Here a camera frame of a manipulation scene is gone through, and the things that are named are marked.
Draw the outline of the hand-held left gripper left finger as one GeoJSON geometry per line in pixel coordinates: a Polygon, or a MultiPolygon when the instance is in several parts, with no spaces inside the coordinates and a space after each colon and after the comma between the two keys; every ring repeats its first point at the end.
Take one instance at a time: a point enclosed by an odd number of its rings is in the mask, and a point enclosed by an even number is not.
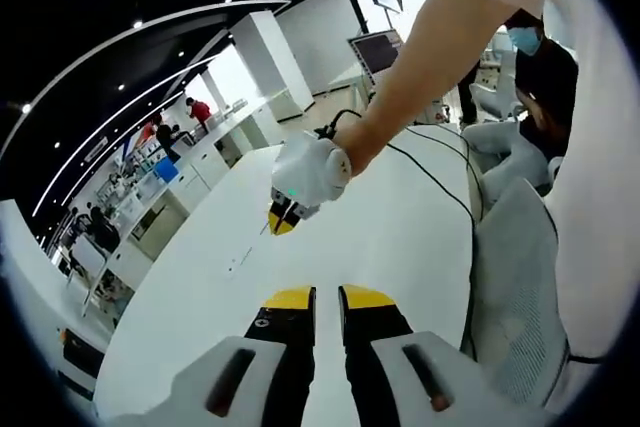
{"type": "Polygon", "coordinates": [[[179,372],[167,399],[109,426],[300,426],[314,379],[316,289],[279,291],[244,336],[179,372]]]}

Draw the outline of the person's right hand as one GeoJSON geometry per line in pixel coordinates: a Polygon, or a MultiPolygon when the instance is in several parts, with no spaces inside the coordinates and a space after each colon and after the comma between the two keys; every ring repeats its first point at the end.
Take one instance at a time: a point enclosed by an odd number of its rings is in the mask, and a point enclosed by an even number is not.
{"type": "Polygon", "coordinates": [[[326,199],[337,200],[351,180],[352,166],[346,152],[340,147],[333,147],[327,155],[323,182],[326,199]]]}

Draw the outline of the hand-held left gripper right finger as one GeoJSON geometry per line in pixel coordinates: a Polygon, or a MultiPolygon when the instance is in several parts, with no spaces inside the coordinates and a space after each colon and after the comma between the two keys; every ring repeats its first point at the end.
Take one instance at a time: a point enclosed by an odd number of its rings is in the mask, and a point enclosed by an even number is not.
{"type": "Polygon", "coordinates": [[[547,426],[538,407],[495,392],[480,366],[432,332],[415,332],[386,294],[338,289],[345,369],[363,426],[547,426]]]}

